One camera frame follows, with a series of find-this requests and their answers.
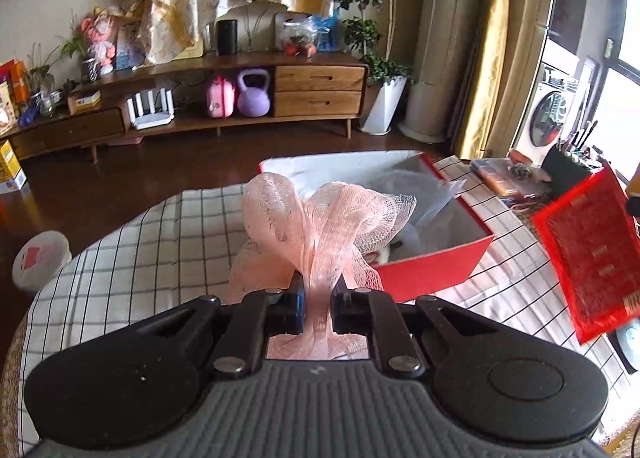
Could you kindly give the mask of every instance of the washing machine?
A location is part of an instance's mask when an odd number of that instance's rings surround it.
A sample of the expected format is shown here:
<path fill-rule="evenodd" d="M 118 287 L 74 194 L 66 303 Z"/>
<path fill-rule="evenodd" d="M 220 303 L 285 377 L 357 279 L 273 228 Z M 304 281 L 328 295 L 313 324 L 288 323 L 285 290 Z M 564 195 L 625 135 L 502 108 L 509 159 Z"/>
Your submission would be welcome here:
<path fill-rule="evenodd" d="M 542 165 L 551 146 L 558 142 L 577 89 L 574 77 L 540 63 L 535 90 L 513 143 L 534 164 Z"/>

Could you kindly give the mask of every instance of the washing machine door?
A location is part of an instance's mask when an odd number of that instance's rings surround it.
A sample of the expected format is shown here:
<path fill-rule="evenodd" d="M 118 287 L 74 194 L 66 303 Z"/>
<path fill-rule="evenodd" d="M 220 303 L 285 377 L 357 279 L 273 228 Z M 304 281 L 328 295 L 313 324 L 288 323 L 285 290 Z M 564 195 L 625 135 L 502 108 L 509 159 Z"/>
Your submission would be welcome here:
<path fill-rule="evenodd" d="M 540 99 L 529 123 L 531 143 L 537 148 L 553 144 L 562 130 L 567 111 L 567 102 L 559 91 L 549 92 Z"/>

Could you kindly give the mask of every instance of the plaid tablecloth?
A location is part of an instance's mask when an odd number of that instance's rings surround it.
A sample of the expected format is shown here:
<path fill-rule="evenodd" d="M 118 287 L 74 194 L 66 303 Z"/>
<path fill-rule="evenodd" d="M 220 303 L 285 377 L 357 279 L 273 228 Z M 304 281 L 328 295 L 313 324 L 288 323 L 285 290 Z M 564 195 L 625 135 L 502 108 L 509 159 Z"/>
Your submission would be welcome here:
<path fill-rule="evenodd" d="M 462 196 L 495 233 L 470 279 L 438 295 L 595 362 L 610 387 L 609 404 L 594 435 L 596 442 L 606 443 L 638 410 L 638 380 L 631 383 L 606 338 L 578 345 L 556 273 L 517 216 L 457 158 L 436 167 L 449 180 L 466 180 Z M 241 185 L 184 191 L 73 258 L 29 310 L 22 385 L 52 353 L 203 294 L 224 300 L 234 255 L 247 240 L 241 194 Z M 24 407 L 22 387 L 17 423 L 23 454 L 38 435 Z"/>

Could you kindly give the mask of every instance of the wooden drawer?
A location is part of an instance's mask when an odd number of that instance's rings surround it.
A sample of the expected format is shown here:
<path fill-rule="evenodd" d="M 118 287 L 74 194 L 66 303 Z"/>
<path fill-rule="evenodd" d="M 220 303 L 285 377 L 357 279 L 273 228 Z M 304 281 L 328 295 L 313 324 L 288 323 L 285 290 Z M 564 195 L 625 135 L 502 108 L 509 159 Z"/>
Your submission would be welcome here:
<path fill-rule="evenodd" d="M 310 117 L 318 115 L 357 115 L 359 92 L 277 92 L 275 117 Z"/>
<path fill-rule="evenodd" d="M 28 158 L 41 152 L 90 144 L 124 132 L 120 110 L 113 109 L 40 124 L 12 136 L 11 145 L 18 158 Z"/>
<path fill-rule="evenodd" d="M 364 68 L 357 66 L 277 66 L 277 92 L 334 90 L 361 92 Z"/>

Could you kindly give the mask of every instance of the pen holder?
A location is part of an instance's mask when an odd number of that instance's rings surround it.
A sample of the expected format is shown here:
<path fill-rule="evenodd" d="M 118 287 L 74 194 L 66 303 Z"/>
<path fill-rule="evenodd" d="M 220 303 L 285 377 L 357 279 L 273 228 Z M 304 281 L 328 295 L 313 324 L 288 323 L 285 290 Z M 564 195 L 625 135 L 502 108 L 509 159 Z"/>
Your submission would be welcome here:
<path fill-rule="evenodd" d="M 542 169 L 551 177 L 549 185 L 552 200 L 557 200 L 591 174 L 588 167 L 576 162 L 569 153 L 560 152 L 556 146 L 546 154 Z"/>

